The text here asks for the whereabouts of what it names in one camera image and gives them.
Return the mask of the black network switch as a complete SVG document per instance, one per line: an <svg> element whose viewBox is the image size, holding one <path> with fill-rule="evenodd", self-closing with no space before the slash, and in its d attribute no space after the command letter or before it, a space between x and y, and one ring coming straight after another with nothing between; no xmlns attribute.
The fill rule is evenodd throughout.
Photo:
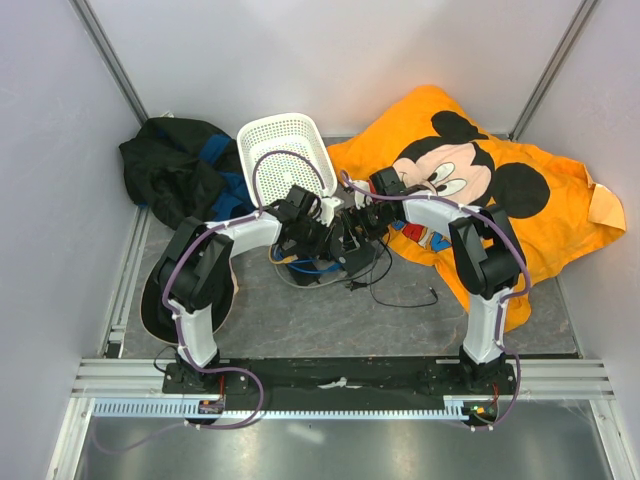
<svg viewBox="0 0 640 480"><path fill-rule="evenodd" d="M349 274L354 275L374 260L377 248L357 229L336 224L330 234L329 253Z"/></svg>

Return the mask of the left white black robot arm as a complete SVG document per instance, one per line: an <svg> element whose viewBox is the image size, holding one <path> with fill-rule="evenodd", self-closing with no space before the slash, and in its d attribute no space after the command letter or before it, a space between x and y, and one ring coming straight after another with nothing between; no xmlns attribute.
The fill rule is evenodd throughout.
<svg viewBox="0 0 640 480"><path fill-rule="evenodd" d="M186 220L156 265L159 301L174 322L178 357L188 366L185 382L208 393L219 382L219 349L212 317L228 316L236 292L231 260L250 250L292 242L312 257L344 201L298 185L285 198L236 219L199 223Z"/></svg>

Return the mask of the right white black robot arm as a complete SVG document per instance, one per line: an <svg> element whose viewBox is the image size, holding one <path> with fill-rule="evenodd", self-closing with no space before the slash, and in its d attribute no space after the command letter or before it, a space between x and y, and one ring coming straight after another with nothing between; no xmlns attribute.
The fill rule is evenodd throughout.
<svg viewBox="0 0 640 480"><path fill-rule="evenodd" d="M509 301L532 287L526 257L508 216L500 207L482 209L428 190L396 195L360 187L342 170L343 184L396 209L398 219L425 226L448 238L460 283L469 293L467 333L461 347L458 381L467 392L483 392L494 381L495 365L508 354L503 341Z"/></svg>

